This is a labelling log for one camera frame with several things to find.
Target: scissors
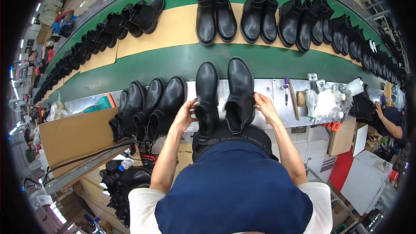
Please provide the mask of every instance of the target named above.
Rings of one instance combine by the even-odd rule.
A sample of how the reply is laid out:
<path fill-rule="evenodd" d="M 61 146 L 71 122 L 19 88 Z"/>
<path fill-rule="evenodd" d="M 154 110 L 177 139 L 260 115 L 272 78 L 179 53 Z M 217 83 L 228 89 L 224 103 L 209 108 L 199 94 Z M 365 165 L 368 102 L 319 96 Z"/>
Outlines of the scissors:
<path fill-rule="evenodd" d="M 341 123 L 340 122 L 324 123 L 324 127 L 330 129 L 331 131 L 338 131 L 341 128 Z"/>

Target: seated worker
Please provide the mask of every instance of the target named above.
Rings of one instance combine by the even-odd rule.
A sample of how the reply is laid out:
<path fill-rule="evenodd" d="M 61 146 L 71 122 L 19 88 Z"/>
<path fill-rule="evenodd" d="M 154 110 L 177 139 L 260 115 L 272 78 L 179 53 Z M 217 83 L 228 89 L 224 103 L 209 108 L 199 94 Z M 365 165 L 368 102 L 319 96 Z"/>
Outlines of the seated worker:
<path fill-rule="evenodd" d="M 255 93 L 257 109 L 275 132 L 281 164 L 267 134 L 252 126 L 232 135 L 225 120 L 211 138 L 193 136 L 193 164 L 174 178 L 179 142 L 195 100 L 170 126 L 150 188 L 134 189 L 130 233 L 330 233 L 330 188 L 309 182 L 305 166 L 272 101 Z M 206 145 L 211 141 L 217 143 Z"/>

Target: person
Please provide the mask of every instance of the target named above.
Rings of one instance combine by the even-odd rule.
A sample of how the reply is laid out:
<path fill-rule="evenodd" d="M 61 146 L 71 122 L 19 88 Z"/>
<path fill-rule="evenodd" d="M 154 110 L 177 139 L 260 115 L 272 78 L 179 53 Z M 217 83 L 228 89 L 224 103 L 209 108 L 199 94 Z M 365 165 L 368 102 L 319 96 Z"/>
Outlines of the person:
<path fill-rule="evenodd" d="M 271 140 L 246 126 L 232 135 L 225 120 L 209 139 L 193 135 L 193 164 L 174 178 L 179 142 L 195 108 L 185 102 L 170 126 L 153 169 L 150 188 L 131 190 L 130 233 L 330 233 L 330 188 L 309 182 L 305 166 L 272 101 L 255 93 L 275 132 Z"/>

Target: white sleeve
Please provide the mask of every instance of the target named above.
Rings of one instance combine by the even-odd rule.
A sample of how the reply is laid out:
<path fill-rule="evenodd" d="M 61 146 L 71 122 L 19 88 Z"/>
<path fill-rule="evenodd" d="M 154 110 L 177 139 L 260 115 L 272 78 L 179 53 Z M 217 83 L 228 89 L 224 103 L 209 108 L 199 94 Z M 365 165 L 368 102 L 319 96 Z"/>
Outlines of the white sleeve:
<path fill-rule="evenodd" d="M 328 185 L 321 182 L 307 182 L 298 186 L 312 201 L 312 217 L 306 226 L 304 234 L 331 233 L 332 208 L 331 190 Z"/>
<path fill-rule="evenodd" d="M 130 233 L 160 233 L 155 208 L 159 200 L 163 199 L 161 191 L 138 188 L 128 194 L 130 203 Z"/>

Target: cardboard sheet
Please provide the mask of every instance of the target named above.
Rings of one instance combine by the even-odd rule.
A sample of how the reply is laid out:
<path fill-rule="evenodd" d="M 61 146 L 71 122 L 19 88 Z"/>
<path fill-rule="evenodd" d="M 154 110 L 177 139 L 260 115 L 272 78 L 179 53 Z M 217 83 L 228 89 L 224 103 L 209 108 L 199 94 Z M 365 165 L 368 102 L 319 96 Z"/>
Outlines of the cardboard sheet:
<path fill-rule="evenodd" d="M 98 68 L 98 67 L 102 67 L 105 65 L 115 63 L 116 56 L 117 56 L 117 49 L 119 47 L 119 42 L 120 40 L 117 39 L 117 43 L 113 48 L 107 47 L 103 52 L 98 52 L 95 55 L 93 54 L 90 60 L 86 61 L 84 65 L 81 65 L 80 67 L 81 73 Z"/>
<path fill-rule="evenodd" d="M 108 122 L 118 110 L 114 107 L 80 113 L 40 124 L 40 139 L 49 166 L 52 168 L 111 147 L 113 132 Z M 56 178 L 82 162 L 84 160 L 56 169 L 53 176 Z"/>
<path fill-rule="evenodd" d="M 243 4 L 231 3 L 231 6 L 238 27 L 236 38 L 231 44 L 248 44 L 244 40 L 239 29 Z M 157 28 L 152 34 L 143 34 L 139 38 L 134 38 L 130 34 L 127 34 L 126 38 L 120 41 L 117 58 L 166 47 L 198 44 L 199 41 L 195 33 L 197 7 L 198 5 L 194 4 L 164 10 L 159 17 Z M 276 21 L 279 22 L 279 9 L 276 11 Z M 220 39 L 218 34 L 214 43 L 226 44 Z M 255 45 L 286 48 L 279 37 L 273 44 L 266 44 L 259 38 Z M 298 50 L 296 45 L 290 49 Z M 316 46 L 311 42 L 310 49 L 336 55 L 352 61 L 349 55 L 343 56 L 342 54 L 336 54 L 331 45 L 322 44 L 321 46 Z"/>
<path fill-rule="evenodd" d="M 338 131 L 331 131 L 329 156 L 342 154 L 350 151 L 353 145 L 356 118 L 350 118 L 341 123 Z"/>

